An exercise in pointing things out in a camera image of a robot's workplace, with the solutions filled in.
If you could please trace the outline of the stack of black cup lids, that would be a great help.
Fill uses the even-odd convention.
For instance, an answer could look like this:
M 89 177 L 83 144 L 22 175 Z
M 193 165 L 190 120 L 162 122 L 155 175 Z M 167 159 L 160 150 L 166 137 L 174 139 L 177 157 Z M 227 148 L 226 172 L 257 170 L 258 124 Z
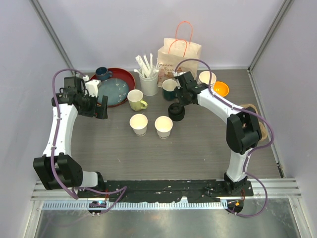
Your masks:
M 168 107 L 168 116 L 172 121 L 181 121 L 185 117 L 185 108 L 180 103 L 172 103 Z

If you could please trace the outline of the white paper cup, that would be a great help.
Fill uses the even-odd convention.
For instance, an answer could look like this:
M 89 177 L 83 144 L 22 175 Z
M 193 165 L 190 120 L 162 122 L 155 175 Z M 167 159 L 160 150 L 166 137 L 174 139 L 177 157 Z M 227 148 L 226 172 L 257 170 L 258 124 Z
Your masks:
M 161 139 L 167 139 L 173 128 L 173 121 L 167 116 L 160 116 L 155 121 L 157 134 Z
M 135 114 L 129 124 L 137 136 L 144 136 L 147 131 L 148 119 L 144 114 Z

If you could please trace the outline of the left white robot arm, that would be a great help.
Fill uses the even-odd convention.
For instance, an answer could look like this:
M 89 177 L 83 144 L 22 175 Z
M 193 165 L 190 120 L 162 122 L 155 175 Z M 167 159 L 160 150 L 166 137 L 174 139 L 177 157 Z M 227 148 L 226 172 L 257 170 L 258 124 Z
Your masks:
M 72 158 L 71 140 L 78 116 L 107 118 L 107 96 L 98 103 L 100 80 L 88 77 L 66 77 L 64 87 L 52 98 L 53 123 L 48 143 L 33 168 L 47 190 L 88 187 L 95 198 L 102 197 L 106 186 L 99 172 L 87 172 Z

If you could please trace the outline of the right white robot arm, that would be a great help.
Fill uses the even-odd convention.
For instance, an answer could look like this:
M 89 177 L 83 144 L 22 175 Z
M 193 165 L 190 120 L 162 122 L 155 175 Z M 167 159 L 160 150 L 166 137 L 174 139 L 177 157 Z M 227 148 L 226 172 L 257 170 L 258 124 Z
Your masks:
M 251 151 L 262 137 L 259 120 L 253 108 L 235 105 L 214 92 L 205 83 L 198 84 L 190 72 L 174 73 L 175 88 L 182 106 L 196 104 L 208 109 L 226 124 L 226 143 L 231 150 L 229 167 L 224 174 L 224 191 L 230 196 L 246 184 L 246 168 Z

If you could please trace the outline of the printed paper takeout bag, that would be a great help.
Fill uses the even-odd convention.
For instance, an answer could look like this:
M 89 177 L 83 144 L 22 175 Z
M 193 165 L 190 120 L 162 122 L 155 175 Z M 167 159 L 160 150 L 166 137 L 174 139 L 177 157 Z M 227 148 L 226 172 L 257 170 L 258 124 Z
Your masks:
M 202 45 L 192 41 L 194 28 L 191 27 L 189 40 L 179 38 L 164 38 L 163 46 L 158 50 L 158 87 L 162 87 L 164 81 L 174 78 L 174 73 L 191 72 L 197 76 L 198 62 L 187 61 L 187 59 L 199 59 Z

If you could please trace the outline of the dark green mug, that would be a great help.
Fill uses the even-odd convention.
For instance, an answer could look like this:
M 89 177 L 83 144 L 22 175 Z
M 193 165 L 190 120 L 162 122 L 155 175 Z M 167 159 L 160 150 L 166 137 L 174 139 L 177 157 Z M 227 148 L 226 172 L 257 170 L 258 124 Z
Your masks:
M 173 79 L 167 79 L 162 84 L 162 93 L 164 99 L 172 101 L 177 98 L 175 88 L 178 86 L 177 82 Z

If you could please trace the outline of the stack of white paper cups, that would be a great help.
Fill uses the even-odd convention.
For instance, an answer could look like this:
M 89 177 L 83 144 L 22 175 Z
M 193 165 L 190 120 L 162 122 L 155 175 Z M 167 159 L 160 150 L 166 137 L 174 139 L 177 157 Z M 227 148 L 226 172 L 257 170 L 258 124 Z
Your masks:
M 215 83 L 216 83 L 217 77 L 214 73 L 211 74 L 211 88 L 214 87 Z M 198 84 L 202 84 L 205 83 L 207 85 L 209 85 L 209 81 L 210 81 L 210 71 L 203 71 L 199 74 L 198 77 Z

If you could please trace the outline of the blue grey plate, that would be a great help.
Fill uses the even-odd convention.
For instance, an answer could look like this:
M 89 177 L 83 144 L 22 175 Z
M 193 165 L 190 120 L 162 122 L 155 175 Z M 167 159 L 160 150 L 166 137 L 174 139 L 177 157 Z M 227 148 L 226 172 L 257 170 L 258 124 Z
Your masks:
M 127 98 L 129 87 L 126 82 L 118 78 L 110 78 L 101 82 L 98 88 L 98 103 L 102 103 L 103 96 L 108 96 L 107 106 L 115 106 Z

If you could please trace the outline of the orange bowl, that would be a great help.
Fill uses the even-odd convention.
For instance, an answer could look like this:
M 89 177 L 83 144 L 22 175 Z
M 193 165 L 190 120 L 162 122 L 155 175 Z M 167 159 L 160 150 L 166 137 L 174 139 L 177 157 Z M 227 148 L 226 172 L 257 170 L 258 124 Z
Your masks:
M 220 81 L 215 82 L 213 90 L 222 97 L 226 97 L 230 91 L 228 85 Z

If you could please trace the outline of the yellow mug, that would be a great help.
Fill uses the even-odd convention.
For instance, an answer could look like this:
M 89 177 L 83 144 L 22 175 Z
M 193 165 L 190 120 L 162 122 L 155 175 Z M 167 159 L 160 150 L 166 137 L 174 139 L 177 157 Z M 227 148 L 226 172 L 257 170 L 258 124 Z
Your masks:
M 147 102 L 143 100 L 143 96 L 142 91 L 138 89 L 131 90 L 128 93 L 127 99 L 132 110 L 138 112 L 148 107 Z

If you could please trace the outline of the blue mug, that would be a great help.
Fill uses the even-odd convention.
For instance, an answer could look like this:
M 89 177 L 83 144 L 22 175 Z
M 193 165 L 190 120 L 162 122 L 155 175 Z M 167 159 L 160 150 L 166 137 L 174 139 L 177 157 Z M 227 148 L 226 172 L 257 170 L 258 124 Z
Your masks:
M 96 79 L 100 81 L 106 81 L 112 77 L 112 72 L 106 67 L 99 67 L 95 71 Z

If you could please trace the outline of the white straw holder cup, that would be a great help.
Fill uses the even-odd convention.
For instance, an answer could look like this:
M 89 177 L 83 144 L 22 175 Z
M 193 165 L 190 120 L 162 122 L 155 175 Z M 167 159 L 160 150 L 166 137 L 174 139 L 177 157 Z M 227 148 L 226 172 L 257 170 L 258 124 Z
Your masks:
M 138 70 L 141 91 L 145 96 L 154 96 L 158 93 L 158 72 L 155 72 L 150 78 L 146 78 L 142 70 Z

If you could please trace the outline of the wrapped white straw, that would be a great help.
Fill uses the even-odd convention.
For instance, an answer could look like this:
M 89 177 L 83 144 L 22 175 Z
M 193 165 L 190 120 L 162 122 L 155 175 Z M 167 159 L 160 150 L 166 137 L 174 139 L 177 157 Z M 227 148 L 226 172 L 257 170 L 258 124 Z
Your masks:
M 141 70 L 140 75 L 142 75 L 145 78 L 150 78 L 154 76 L 156 73 L 159 72 L 162 64 L 157 61 L 156 64 L 154 64 L 153 60 L 153 54 L 150 53 L 150 58 L 147 58 L 147 55 L 137 55 L 135 57 L 135 60 L 137 64 L 139 65 L 139 68 Z

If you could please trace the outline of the brown cardboard cup carrier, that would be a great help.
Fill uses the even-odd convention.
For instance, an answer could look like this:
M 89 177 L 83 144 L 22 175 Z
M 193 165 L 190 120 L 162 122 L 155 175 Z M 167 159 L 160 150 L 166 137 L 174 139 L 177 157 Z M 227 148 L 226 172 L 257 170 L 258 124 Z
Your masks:
M 258 114 L 258 110 L 257 110 L 256 106 L 253 104 L 243 104 L 240 106 L 245 108 L 245 109 L 251 107 L 253 110 L 255 110 L 255 113 Z M 267 138 L 268 132 L 267 132 L 267 129 L 265 128 L 265 126 L 262 122 L 259 122 L 259 126 L 260 126 L 260 130 L 261 130 L 261 134 L 262 134 L 259 142 L 262 142 Z

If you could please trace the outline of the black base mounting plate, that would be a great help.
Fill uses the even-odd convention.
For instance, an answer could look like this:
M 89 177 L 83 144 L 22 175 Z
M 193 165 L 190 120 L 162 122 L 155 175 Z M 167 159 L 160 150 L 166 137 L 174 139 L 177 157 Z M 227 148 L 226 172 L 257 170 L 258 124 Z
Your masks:
M 250 181 L 236 191 L 229 191 L 227 183 L 215 179 L 193 180 L 108 180 L 94 190 L 117 191 L 127 187 L 119 202 L 178 203 L 186 197 L 190 203 L 219 201 L 220 197 L 251 197 L 254 195 Z

